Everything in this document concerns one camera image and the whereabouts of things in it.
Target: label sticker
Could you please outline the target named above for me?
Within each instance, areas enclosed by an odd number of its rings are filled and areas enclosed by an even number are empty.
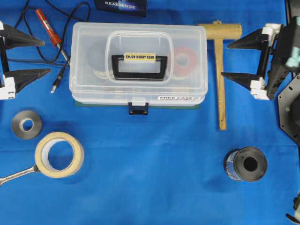
[[[200,100],[200,97],[178,97],[178,96],[159,96],[159,101],[195,101]]]
[[[235,151],[233,153],[231,153],[231,155],[228,157],[227,161],[226,161],[226,172],[228,174],[228,176],[233,179],[233,180],[242,180],[239,175],[235,172],[234,169],[234,157],[236,155],[236,153],[238,153],[239,151]]]
[[[134,53],[127,52],[124,54],[124,61],[152,61],[155,62],[155,53]]]

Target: disc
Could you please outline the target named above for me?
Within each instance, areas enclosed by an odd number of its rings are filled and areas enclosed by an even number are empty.
[[[24,129],[24,124],[31,121],[32,127],[28,130]],[[34,111],[25,110],[19,112],[13,119],[14,134],[24,140],[34,138],[40,134],[43,129],[43,123],[39,115]]]

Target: blue cloth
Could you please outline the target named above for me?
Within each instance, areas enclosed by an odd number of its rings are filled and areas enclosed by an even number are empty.
[[[70,12],[80,0],[52,2]],[[285,24],[283,0],[149,0],[146,18],[96,11],[89,2],[91,22],[195,25],[219,19],[241,23],[243,35],[265,23]],[[0,20],[14,25],[24,4],[25,0],[1,1]],[[44,1],[31,0],[30,5],[41,7],[61,34],[65,16]],[[84,17],[86,9],[76,14]],[[28,21],[34,35],[46,42],[42,51],[54,57],[57,49],[33,12]],[[23,22],[19,29],[26,31]],[[64,47],[69,54],[71,37],[72,26]],[[7,54],[38,59],[34,47]],[[225,48],[225,71],[255,73],[259,54]],[[248,90],[225,79],[228,130],[218,131],[211,42],[208,59],[209,92],[198,110],[151,108],[148,116],[129,116],[124,106],[76,107],[68,70],[55,94],[50,94],[59,67],[51,67],[50,74],[26,87],[15,100],[1,101],[1,177],[32,166],[37,143],[54,131],[78,138],[85,161],[69,178],[32,173],[4,184],[0,224],[290,224],[285,213],[293,214],[293,198],[300,187],[298,148],[279,128],[277,102],[254,100]],[[10,67],[48,66],[10,62]],[[18,139],[11,128],[13,117],[24,109],[36,111],[44,121],[41,135],[27,141]],[[267,157],[268,171],[259,182],[236,182],[223,170],[226,153],[246,146],[259,148]]]

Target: spool of wire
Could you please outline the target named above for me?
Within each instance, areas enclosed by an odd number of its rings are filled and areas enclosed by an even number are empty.
[[[265,155],[254,147],[230,151],[224,159],[225,172],[233,180],[258,181],[267,167]]]

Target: green case base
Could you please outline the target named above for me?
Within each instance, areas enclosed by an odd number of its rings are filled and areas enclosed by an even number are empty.
[[[81,102],[74,101],[74,105],[77,107],[108,107],[108,106],[122,106],[122,105],[97,105],[97,104],[83,104]],[[194,106],[150,106],[150,108],[158,108],[158,109],[200,109],[199,105]]]

